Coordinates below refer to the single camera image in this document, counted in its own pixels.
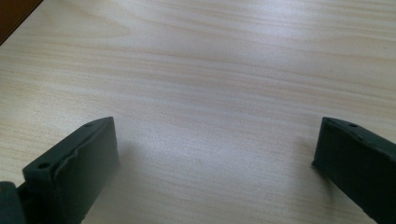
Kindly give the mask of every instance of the wooden table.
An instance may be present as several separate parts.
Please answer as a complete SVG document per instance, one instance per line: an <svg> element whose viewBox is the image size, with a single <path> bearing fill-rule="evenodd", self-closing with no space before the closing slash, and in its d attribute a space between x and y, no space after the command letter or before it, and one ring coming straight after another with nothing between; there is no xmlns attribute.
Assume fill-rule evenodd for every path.
<svg viewBox="0 0 396 224"><path fill-rule="evenodd" d="M0 179L113 116L95 223L374 223L310 165L321 118L396 141L393 0L45 0L0 47Z"/></svg>

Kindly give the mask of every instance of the light wood grain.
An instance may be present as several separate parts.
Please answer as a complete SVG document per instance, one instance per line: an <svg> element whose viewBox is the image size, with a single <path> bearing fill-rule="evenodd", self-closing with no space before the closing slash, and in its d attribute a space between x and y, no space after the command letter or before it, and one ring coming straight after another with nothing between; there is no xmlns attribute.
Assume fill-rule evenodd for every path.
<svg viewBox="0 0 396 224"><path fill-rule="evenodd" d="M0 47L0 179L93 119L122 168L83 223L374 223L321 118L396 141L396 3L45 0Z"/></svg>

